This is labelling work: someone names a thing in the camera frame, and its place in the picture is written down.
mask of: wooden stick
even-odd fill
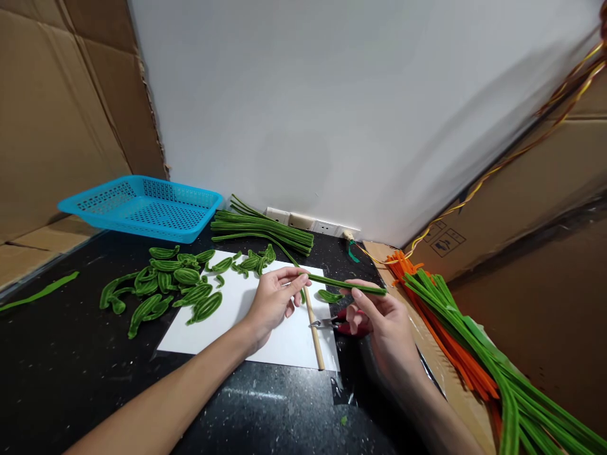
[[[308,287],[303,287],[303,293],[305,294],[305,306],[308,307],[308,318],[310,319],[310,324],[313,323],[316,319],[314,318],[314,312],[312,311],[312,300],[310,299],[310,293],[308,292]],[[321,342],[318,340],[318,330],[316,327],[312,326],[312,339],[314,340],[314,350],[316,350],[316,360],[318,361],[318,369],[320,371],[324,370],[324,358],[322,358],[322,349]]]

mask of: hand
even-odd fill
[[[283,267],[261,275],[251,308],[243,319],[255,334],[255,351],[263,347],[283,317],[290,317],[302,304],[299,291],[312,285],[308,273],[298,267]]]
[[[374,283],[360,279],[346,280],[352,284],[378,288]],[[411,335],[411,323],[404,303],[387,294],[366,295],[359,289],[341,289],[342,294],[352,294],[354,303],[346,311],[352,334],[366,323],[371,331],[371,346],[378,367],[391,387],[396,389],[402,380],[424,375],[424,369]]]

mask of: electrical outlet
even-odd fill
[[[278,221],[280,224],[284,224],[285,226],[289,223],[289,212],[285,212],[284,210],[273,209],[272,207],[268,207],[266,209],[266,216],[268,218],[273,219],[274,221]]]
[[[314,227],[314,223],[316,220],[314,218],[307,217],[305,215],[291,213],[289,216],[289,226],[295,229],[305,229],[306,231],[311,231]]]
[[[337,228],[337,232],[335,232],[335,236],[344,237],[344,235],[343,235],[344,231],[350,231],[350,234],[352,234],[352,236],[354,237],[354,240],[359,239],[360,229],[356,229],[355,227],[340,226]]]
[[[314,228],[312,230],[317,233],[334,236],[337,233],[338,228],[339,226],[337,224],[316,220],[316,223],[314,223]]]

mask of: printed symbol on cardboard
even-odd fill
[[[426,237],[424,237],[424,241],[426,243],[430,243],[430,241],[446,227],[447,225],[442,221],[435,222],[432,226],[430,226],[430,231],[428,231]]]
[[[445,257],[466,239],[452,229],[447,230],[437,240],[432,242],[431,248],[440,256]]]

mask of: blue plastic basket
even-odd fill
[[[59,202],[91,226],[192,243],[221,204],[213,191],[145,176],[127,176]]]

